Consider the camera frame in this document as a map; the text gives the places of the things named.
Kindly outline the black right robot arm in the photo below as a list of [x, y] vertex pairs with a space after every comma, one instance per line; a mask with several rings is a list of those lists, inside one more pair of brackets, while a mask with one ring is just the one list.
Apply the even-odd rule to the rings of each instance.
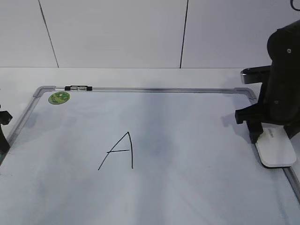
[[271, 65], [240, 73], [244, 84], [261, 84], [257, 103], [235, 112], [237, 124], [246, 122], [252, 143], [263, 133], [263, 123], [283, 126], [289, 138], [300, 131], [300, 22], [276, 30], [267, 52]]

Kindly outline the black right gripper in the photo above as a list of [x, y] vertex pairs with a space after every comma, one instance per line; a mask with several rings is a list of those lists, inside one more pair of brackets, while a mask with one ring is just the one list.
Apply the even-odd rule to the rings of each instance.
[[249, 131], [251, 143], [256, 143], [259, 136], [263, 133], [262, 123], [275, 124], [284, 126], [284, 130], [289, 139], [292, 139], [300, 132], [300, 113], [289, 120], [272, 119], [263, 111], [262, 105], [254, 104], [244, 109], [235, 111], [235, 119], [237, 124], [246, 122]]

